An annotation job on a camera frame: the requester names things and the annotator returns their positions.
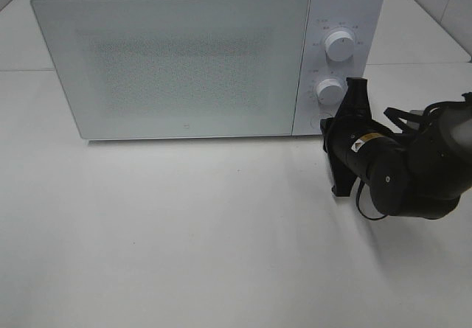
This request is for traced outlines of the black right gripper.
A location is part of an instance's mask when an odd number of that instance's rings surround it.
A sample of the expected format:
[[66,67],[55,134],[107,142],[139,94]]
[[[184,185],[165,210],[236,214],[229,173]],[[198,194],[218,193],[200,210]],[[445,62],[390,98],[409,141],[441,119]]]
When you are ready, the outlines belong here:
[[367,79],[348,77],[347,92],[335,117],[320,122],[333,179],[331,191],[336,197],[349,197],[356,178],[402,179],[402,146],[393,132],[371,118]]

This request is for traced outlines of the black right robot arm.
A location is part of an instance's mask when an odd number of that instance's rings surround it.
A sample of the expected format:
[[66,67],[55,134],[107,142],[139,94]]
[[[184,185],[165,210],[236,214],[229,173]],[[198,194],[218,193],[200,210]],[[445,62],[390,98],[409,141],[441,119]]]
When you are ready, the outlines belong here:
[[380,219],[437,220],[451,213],[471,188],[471,93],[384,114],[399,132],[372,118],[367,80],[347,78],[336,115],[320,122],[332,193],[348,197],[357,184],[360,196],[367,186]]

